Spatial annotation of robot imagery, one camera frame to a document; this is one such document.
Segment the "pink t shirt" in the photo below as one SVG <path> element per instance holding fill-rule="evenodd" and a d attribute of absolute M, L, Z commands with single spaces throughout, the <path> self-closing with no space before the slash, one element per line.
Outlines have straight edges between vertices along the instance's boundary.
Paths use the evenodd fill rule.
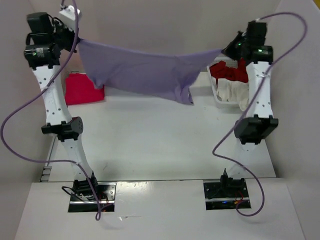
<path fill-rule="evenodd" d="M 105 99 L 105 89 L 95 88 L 86 74 L 70 73 L 65 80 L 65 102 L 67 106 L 91 104 Z"/>

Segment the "lavender t shirt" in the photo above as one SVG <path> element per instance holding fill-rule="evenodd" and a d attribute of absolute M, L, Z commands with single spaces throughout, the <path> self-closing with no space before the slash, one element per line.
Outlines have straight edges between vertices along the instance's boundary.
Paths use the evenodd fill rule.
<path fill-rule="evenodd" d="M 79 55 L 98 89 L 111 87 L 192 105 L 190 87 L 222 52 L 216 48 L 183 55 L 151 54 L 82 39 Z"/>

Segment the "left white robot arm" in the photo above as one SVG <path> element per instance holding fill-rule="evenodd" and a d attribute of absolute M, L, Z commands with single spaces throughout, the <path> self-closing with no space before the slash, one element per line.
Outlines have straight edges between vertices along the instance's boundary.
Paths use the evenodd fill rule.
<path fill-rule="evenodd" d="M 46 110 L 46 122 L 41 131 L 44 135 L 56 135 L 72 161 L 74 197 L 82 201 L 94 200 L 100 188 L 84 152 L 83 121 L 71 116 L 59 73 L 61 51 L 75 53 L 78 37 L 60 19 L 46 12 L 28 14 L 26 20 L 30 33 L 26 37 L 24 57 L 43 92 Z"/>

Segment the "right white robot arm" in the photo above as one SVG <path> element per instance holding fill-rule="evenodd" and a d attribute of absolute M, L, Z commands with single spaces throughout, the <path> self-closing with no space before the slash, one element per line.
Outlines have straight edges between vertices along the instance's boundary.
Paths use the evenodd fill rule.
<path fill-rule="evenodd" d="M 270 78 L 273 48 L 265 45 L 267 24 L 250 21 L 246 31 L 238 32 L 222 53 L 228 58 L 245 61 L 248 76 L 248 110 L 236 121 L 235 137 L 244 151 L 264 140 L 279 124 L 271 108 Z"/>

